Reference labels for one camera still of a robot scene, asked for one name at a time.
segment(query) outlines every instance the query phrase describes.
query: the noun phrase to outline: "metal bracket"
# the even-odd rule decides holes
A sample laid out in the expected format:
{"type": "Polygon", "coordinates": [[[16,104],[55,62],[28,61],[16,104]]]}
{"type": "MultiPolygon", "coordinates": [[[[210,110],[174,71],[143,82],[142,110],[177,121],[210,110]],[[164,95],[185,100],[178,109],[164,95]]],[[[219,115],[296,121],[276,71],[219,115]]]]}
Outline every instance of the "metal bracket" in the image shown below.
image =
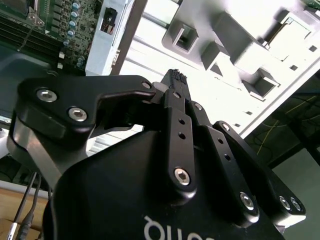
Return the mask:
{"type": "Polygon", "coordinates": [[[219,202],[219,205],[224,206],[223,209],[228,209],[229,214],[224,213],[224,217],[242,228],[251,226],[259,220],[258,203],[242,175],[225,136],[211,127],[205,109],[197,102],[190,101],[188,110],[207,156],[206,169],[210,170],[205,170],[208,172],[205,175],[209,176],[207,179],[209,192],[220,192],[224,195],[223,201],[219,202]]]}
{"type": "Polygon", "coordinates": [[[17,117],[14,122],[13,139],[27,150],[53,189],[68,168],[88,157],[85,147],[75,151],[64,150],[25,126],[17,117]]]}
{"type": "Polygon", "coordinates": [[[29,7],[27,19],[31,22],[32,25],[35,25],[37,27],[43,27],[45,25],[45,22],[41,20],[41,18],[36,14],[35,10],[32,7],[29,7]]]}
{"type": "Polygon", "coordinates": [[[224,134],[250,189],[274,225],[288,227],[306,219],[302,202],[259,161],[257,154],[230,125],[218,121],[213,128],[224,134]]]}
{"type": "Polygon", "coordinates": [[[192,121],[185,113],[185,99],[179,93],[168,89],[163,97],[167,120],[166,170],[171,183],[169,189],[173,189],[168,196],[174,204],[182,205],[197,191],[192,121]]]}

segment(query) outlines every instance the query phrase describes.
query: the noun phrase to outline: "rectangular slot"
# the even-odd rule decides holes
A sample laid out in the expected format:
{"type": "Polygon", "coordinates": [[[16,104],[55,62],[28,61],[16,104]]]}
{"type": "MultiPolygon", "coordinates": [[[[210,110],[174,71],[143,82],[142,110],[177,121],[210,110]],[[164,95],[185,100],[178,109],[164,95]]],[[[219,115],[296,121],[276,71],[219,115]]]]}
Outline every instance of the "rectangular slot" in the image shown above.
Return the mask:
{"type": "Polygon", "coordinates": [[[104,13],[104,17],[103,17],[103,21],[101,24],[101,28],[100,30],[112,35],[114,33],[114,29],[115,29],[115,25],[116,25],[116,17],[117,17],[118,12],[111,8],[111,7],[107,7],[105,9],[105,13],[104,13]]]}
{"type": "Polygon", "coordinates": [[[312,45],[309,50],[314,53],[317,50],[317,47],[312,45]]]}
{"type": "Polygon", "coordinates": [[[197,31],[190,26],[180,23],[178,34],[175,37],[173,46],[185,53],[190,53],[199,39],[197,31]]]}
{"type": "Polygon", "coordinates": [[[293,71],[295,71],[295,70],[298,69],[298,67],[297,67],[296,65],[292,65],[292,66],[290,67],[290,69],[293,70],[293,71]]]}
{"type": "Polygon", "coordinates": [[[258,73],[259,78],[255,83],[251,84],[246,81],[242,81],[242,83],[251,96],[264,101],[267,94],[275,87],[279,87],[280,84],[266,70],[259,68],[258,73]]]}

